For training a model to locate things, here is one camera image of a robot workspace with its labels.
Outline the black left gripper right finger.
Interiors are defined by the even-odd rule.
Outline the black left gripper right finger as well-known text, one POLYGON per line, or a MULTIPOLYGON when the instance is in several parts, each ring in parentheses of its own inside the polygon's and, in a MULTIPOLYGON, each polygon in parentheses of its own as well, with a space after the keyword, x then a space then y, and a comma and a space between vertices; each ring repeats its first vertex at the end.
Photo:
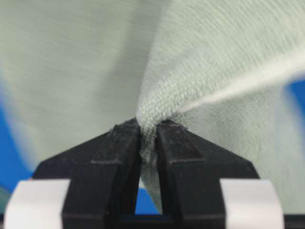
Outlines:
POLYGON ((172 121, 157 126, 163 211, 183 229, 281 229, 273 184, 249 161, 172 121))

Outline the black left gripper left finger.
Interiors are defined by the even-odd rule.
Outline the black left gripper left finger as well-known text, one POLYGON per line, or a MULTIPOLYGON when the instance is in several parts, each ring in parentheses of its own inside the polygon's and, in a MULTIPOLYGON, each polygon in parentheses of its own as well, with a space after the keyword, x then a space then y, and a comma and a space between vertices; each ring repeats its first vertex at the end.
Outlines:
POLYGON ((4 213, 7 229, 103 229, 135 209, 140 127, 136 119, 39 163, 4 213))

